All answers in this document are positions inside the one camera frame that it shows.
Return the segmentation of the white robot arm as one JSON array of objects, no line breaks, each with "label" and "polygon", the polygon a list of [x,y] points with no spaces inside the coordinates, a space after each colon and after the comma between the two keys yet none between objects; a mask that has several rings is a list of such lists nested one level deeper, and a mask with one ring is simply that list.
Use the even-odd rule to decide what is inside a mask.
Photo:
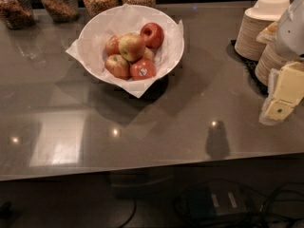
[{"label": "white robot arm", "polygon": [[277,22],[256,38],[286,60],[281,69],[271,69],[266,98],[259,121],[265,125],[282,123],[304,98],[304,0],[294,0]]}]

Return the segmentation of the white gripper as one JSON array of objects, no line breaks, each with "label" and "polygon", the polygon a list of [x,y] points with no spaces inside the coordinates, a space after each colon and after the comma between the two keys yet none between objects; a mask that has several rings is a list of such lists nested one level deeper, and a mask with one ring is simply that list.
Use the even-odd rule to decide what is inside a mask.
[{"label": "white gripper", "polygon": [[[276,41],[274,21],[261,31],[256,40],[263,44]],[[283,122],[304,98],[304,64],[290,62],[280,70],[272,69],[268,81],[268,97],[259,115],[259,121],[265,125]]]}]

